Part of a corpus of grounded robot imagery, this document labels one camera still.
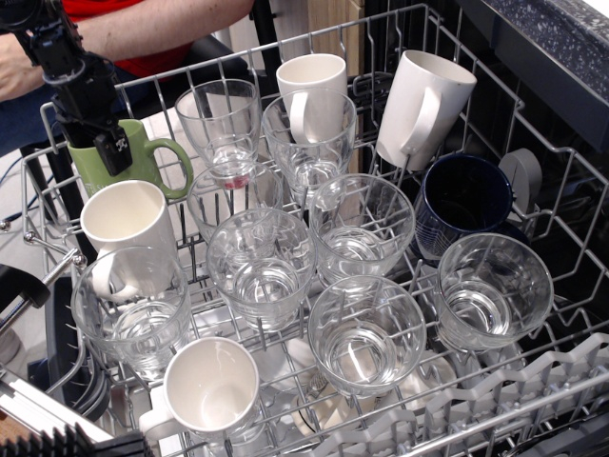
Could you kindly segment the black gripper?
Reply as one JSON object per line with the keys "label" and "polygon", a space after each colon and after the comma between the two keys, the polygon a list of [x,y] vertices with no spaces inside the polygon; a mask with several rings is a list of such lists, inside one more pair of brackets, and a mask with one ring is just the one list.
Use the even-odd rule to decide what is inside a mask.
{"label": "black gripper", "polygon": [[96,147],[110,176],[132,165],[126,131],[112,107],[117,99],[114,66],[89,52],[53,54],[42,60],[44,81],[54,90],[56,119],[69,144]]}

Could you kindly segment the person forearm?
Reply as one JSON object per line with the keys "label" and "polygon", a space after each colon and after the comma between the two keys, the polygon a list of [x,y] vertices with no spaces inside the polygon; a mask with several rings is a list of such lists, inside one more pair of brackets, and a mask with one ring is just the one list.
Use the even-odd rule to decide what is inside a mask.
{"label": "person forearm", "polygon": [[[82,20],[85,50],[122,61],[191,43],[246,17],[251,1],[141,1],[122,10]],[[43,86],[35,67],[12,34],[1,36],[1,100],[16,99]]]}

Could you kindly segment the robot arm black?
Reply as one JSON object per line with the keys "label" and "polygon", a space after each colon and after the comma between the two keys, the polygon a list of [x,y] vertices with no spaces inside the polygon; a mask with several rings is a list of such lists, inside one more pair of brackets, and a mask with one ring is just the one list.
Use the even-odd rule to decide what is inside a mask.
{"label": "robot arm black", "polygon": [[128,135],[113,111],[118,79],[105,58],[84,50],[59,1],[3,1],[1,31],[18,40],[53,88],[52,103],[69,144],[95,148],[111,176],[132,165]]}

